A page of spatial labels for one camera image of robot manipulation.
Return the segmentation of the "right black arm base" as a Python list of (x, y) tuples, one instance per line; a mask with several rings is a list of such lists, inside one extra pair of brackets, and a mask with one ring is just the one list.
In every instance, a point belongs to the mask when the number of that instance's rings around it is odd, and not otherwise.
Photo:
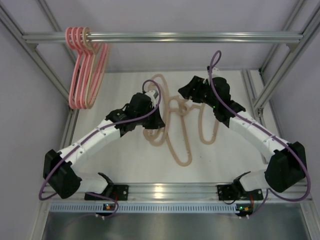
[(245, 172), (242, 175), (236, 177), (232, 183), (229, 184), (218, 184), (217, 194), (220, 201), (261, 201), (264, 199), (261, 189), (255, 189), (252, 191), (246, 191), (240, 183), (240, 179), (249, 174)]

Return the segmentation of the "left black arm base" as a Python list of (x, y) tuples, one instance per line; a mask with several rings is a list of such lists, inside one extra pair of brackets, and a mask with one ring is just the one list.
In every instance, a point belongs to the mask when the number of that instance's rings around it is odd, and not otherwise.
[(93, 196), (88, 193), (84, 195), (86, 201), (105, 200), (108, 197), (115, 201), (127, 201), (129, 194), (129, 186), (125, 184), (114, 184), (113, 181), (104, 173), (98, 173), (107, 182), (107, 186), (102, 193), (98, 193), (98, 196)]

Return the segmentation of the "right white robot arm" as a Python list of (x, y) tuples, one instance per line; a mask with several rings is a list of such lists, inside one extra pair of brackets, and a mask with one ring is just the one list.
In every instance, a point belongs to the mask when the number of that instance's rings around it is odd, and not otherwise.
[(212, 107), (219, 122), (242, 136), (267, 160), (266, 169), (246, 172), (236, 179), (241, 188), (245, 192), (270, 188), (282, 193), (304, 179), (307, 166), (303, 145), (277, 138), (231, 99), (230, 86), (225, 78), (214, 77), (212, 80), (194, 76), (178, 92), (186, 100)]

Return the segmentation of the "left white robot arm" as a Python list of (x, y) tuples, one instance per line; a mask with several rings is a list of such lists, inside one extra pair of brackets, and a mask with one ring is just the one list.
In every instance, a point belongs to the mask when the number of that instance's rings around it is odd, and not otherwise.
[(133, 131), (137, 126), (146, 130), (165, 127), (161, 118), (157, 90), (138, 92), (121, 109), (111, 111), (101, 123), (80, 140), (59, 151), (45, 154), (43, 178), (55, 194), (67, 199), (75, 193), (108, 195), (113, 185), (104, 173), (84, 173), (82, 165), (109, 143)]

